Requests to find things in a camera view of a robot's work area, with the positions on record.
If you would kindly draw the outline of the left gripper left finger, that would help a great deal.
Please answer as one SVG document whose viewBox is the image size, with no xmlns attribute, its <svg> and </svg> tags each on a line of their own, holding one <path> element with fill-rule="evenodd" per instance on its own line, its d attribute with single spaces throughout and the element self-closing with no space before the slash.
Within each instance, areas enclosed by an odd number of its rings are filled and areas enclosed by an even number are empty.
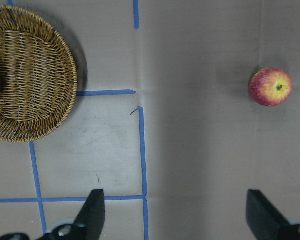
<svg viewBox="0 0 300 240">
<path fill-rule="evenodd" d="M 73 223 L 66 223 L 45 233 L 41 240 L 98 240 L 105 225 L 105 194 L 102 189 L 90 192 Z"/>
</svg>

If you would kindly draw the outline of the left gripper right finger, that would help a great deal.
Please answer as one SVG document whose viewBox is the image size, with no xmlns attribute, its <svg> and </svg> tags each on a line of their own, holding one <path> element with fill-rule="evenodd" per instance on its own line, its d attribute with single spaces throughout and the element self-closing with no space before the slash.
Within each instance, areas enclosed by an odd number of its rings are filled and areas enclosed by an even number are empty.
<svg viewBox="0 0 300 240">
<path fill-rule="evenodd" d="M 300 240 L 300 223 L 290 223 L 258 189 L 247 191 L 246 222 L 257 240 Z"/>
</svg>

